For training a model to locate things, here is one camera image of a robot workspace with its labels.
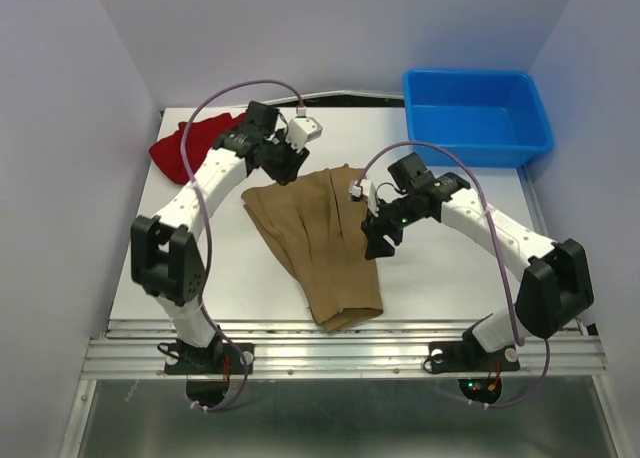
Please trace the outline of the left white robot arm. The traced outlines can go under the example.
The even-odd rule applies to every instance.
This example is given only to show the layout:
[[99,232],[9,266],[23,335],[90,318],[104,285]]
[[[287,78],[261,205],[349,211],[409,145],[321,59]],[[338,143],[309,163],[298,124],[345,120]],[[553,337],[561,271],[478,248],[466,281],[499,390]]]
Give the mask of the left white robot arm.
[[212,257],[200,254],[199,237],[212,236],[213,213],[253,171],[263,170],[279,185],[293,182],[309,155],[308,143],[323,131],[302,109],[283,128],[279,118],[278,108],[250,102],[177,195],[153,216],[136,217],[130,228],[131,278],[164,309],[190,346],[188,360],[202,372],[221,364],[223,349],[204,305]]

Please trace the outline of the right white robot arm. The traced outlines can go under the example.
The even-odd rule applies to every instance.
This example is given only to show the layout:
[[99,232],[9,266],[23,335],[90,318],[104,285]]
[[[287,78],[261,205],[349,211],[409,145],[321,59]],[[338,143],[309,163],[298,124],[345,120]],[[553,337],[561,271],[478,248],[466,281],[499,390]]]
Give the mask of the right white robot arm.
[[463,362],[482,368],[496,352],[526,338],[548,339],[590,308],[594,294],[584,247],[525,227],[490,205],[475,178],[447,172],[435,176],[411,153],[389,166],[398,198],[379,198],[373,182],[360,176],[349,186],[367,213],[361,224],[368,260],[392,257],[406,227],[433,219],[493,255],[501,277],[513,275],[516,294],[505,294],[503,310],[473,325],[460,344]]

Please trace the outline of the red skirt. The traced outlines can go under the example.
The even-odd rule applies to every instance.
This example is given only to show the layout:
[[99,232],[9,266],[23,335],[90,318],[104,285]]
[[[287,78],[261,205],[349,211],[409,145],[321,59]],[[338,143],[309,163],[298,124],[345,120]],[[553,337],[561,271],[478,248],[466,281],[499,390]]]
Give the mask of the red skirt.
[[[191,126],[186,142],[186,153],[193,172],[201,167],[208,150],[220,134],[241,123],[244,118],[244,113],[236,117],[230,113],[223,113],[195,122]],[[189,181],[180,152],[185,128],[186,123],[180,122],[176,131],[158,140],[148,151],[151,161],[166,178],[176,185],[185,185]]]

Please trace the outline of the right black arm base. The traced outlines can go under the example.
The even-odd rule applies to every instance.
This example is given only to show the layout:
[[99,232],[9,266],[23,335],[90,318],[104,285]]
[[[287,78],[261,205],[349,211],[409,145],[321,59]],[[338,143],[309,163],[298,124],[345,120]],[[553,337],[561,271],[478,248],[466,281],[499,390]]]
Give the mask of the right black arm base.
[[428,344],[422,368],[430,374],[512,372],[520,370],[520,362],[513,347],[487,352],[473,339],[439,340]]

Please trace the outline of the tan skirt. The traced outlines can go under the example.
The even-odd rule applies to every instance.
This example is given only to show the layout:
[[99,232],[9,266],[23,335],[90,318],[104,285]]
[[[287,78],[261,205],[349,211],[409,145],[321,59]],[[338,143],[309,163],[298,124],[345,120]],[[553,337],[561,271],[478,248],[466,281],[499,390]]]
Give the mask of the tan skirt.
[[367,206],[349,199],[349,185],[360,175],[345,164],[241,195],[260,236],[298,282],[314,322],[327,333],[384,310],[376,263],[365,259],[361,223]]

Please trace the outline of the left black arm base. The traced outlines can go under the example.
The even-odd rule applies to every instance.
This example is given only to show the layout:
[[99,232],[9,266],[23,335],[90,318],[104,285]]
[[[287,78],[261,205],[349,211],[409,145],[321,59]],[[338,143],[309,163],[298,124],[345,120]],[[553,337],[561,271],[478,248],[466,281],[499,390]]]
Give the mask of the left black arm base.
[[240,353],[229,343],[217,341],[207,348],[197,348],[182,340],[161,342],[156,349],[164,356],[164,373],[169,376],[244,375],[253,372],[255,347],[239,343]]

